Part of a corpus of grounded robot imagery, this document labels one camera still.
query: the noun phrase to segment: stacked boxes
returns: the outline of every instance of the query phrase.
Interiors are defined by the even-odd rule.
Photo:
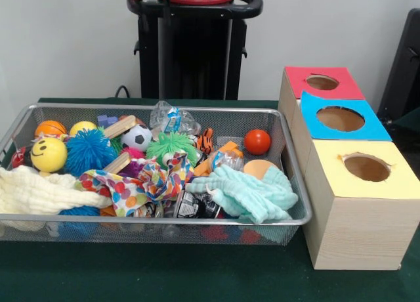
[[[287,119],[314,215],[315,269],[395,270],[420,220],[420,182],[345,68],[286,68]]]

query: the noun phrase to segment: yellow smiley ball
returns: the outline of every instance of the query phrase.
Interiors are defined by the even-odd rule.
[[[42,172],[57,172],[66,164],[66,160],[66,145],[56,138],[41,139],[31,149],[33,166]]]
[[[79,121],[70,129],[70,136],[76,136],[79,131],[88,131],[96,128],[97,126],[90,121]]]

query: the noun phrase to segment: white wall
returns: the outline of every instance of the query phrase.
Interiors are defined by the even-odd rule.
[[[248,21],[241,99],[277,100],[286,65],[348,66],[380,102],[404,20],[420,0],[264,0]],[[140,96],[137,19],[125,0],[0,0],[0,135],[39,97]]]
[[[346,66],[377,109],[414,7],[420,0],[264,0],[248,21],[241,98],[278,99],[284,66]]]

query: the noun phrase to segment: table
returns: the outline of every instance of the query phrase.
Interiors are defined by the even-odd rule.
[[[42,102],[155,104],[146,99]],[[169,100],[277,108],[270,101]],[[300,228],[287,247],[1,242],[0,301],[420,301],[420,232],[398,271],[312,268]]]

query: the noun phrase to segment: wire mesh basket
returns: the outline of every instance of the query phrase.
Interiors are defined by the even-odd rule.
[[[27,146],[36,127],[51,119],[68,129],[82,120],[96,121],[99,115],[135,115],[148,124],[152,106],[112,106],[87,104],[34,104],[23,109],[0,142],[2,166],[10,169],[10,156]],[[181,244],[265,244],[285,246],[299,226],[309,221],[312,210],[308,201],[295,151],[284,116],[276,110],[248,108],[183,108],[203,128],[214,130],[215,148],[232,140],[244,152],[245,163],[265,159],[276,164],[291,181],[298,202],[288,211],[292,220],[265,221],[253,225],[244,219],[175,219],[133,217],[88,217],[0,214],[0,240],[111,243]],[[264,156],[252,156],[243,147],[245,134],[252,129],[266,130],[272,139]],[[22,231],[10,227],[37,227]]]

